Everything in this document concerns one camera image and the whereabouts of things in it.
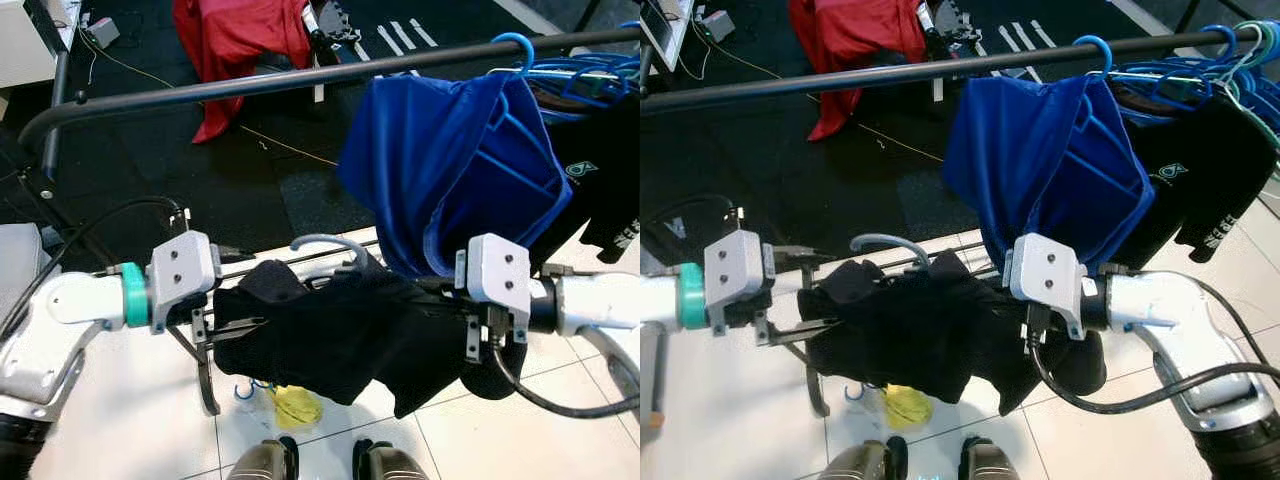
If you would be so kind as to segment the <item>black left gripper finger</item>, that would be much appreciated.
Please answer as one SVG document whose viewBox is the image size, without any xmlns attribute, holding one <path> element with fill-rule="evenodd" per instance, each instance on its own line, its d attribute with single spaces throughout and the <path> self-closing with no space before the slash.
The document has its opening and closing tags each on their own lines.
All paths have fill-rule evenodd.
<svg viewBox="0 0 1280 480">
<path fill-rule="evenodd" d="M 246 317 L 232 320 L 224 326 L 216 326 L 214 323 L 206 321 L 205 328 L 205 344 L 212 346 L 218 342 L 232 340 L 241 338 L 252 330 L 265 325 L 268 320 L 265 317 Z"/>
<path fill-rule="evenodd" d="M 828 320 L 810 320 L 800 321 L 791 329 L 780 329 L 773 323 L 767 323 L 765 328 L 765 344 L 767 346 L 787 346 L 796 342 L 809 340 L 813 337 L 819 335 L 823 332 L 840 325 L 841 321 L 828 321 Z"/>
</svg>

